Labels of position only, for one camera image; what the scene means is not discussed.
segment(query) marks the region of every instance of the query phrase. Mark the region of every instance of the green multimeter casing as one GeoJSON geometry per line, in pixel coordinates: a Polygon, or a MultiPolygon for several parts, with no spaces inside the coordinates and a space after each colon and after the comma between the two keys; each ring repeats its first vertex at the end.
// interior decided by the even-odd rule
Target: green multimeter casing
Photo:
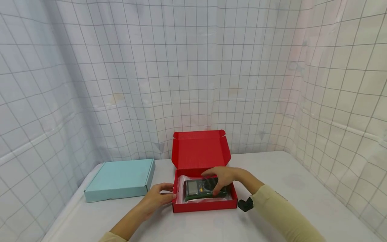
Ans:
{"type": "Polygon", "coordinates": [[[212,198],[212,197],[226,197],[228,187],[222,187],[219,194],[214,196],[212,194],[216,184],[218,182],[217,177],[203,178],[196,180],[187,180],[184,182],[184,194],[185,201],[200,199],[200,198],[212,198]]]}

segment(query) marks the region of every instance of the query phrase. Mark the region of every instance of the white table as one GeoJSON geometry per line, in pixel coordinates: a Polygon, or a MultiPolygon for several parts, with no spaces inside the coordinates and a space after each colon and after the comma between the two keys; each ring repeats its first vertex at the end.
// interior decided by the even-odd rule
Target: white table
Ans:
{"type": "MultiPolygon", "coordinates": [[[[381,241],[291,155],[283,151],[235,154],[230,166],[249,170],[292,203],[327,241],[381,241]]],[[[83,190],[98,171],[86,177],[43,241],[96,242],[141,197],[86,203],[83,190]]],[[[153,184],[173,183],[171,160],[156,160],[153,184]]],[[[239,199],[248,191],[235,182],[239,199]]],[[[131,241],[284,241],[255,210],[240,209],[172,213],[167,206],[136,231],[131,241]]]]}

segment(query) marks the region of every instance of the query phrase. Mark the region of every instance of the red box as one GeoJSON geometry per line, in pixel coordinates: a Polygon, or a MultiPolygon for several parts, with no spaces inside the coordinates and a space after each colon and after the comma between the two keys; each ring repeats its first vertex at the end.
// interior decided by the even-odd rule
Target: red box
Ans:
{"type": "MultiPolygon", "coordinates": [[[[224,130],[175,132],[173,134],[172,163],[176,167],[173,193],[177,194],[179,176],[200,177],[205,170],[225,166],[231,159],[226,132],[224,130]]],[[[238,197],[231,183],[229,201],[176,204],[172,201],[174,213],[236,208],[238,197]]]]}

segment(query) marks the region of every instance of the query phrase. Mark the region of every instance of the sleeve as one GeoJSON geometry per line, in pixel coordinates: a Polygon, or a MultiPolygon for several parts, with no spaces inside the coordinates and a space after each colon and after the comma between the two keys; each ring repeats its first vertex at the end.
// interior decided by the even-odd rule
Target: sleeve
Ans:
{"type": "Polygon", "coordinates": [[[286,199],[270,186],[263,185],[252,196],[254,208],[288,242],[324,242],[324,237],[286,199]]]}
{"type": "Polygon", "coordinates": [[[105,233],[98,242],[127,242],[118,235],[115,235],[111,232],[105,233]]]}

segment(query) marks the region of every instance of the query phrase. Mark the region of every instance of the light blue box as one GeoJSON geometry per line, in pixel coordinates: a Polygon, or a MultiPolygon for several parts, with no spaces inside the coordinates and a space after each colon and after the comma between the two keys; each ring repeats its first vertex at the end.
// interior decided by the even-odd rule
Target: light blue box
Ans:
{"type": "Polygon", "coordinates": [[[154,169],[154,159],[105,162],[84,191],[86,202],[144,196],[154,169]]]}

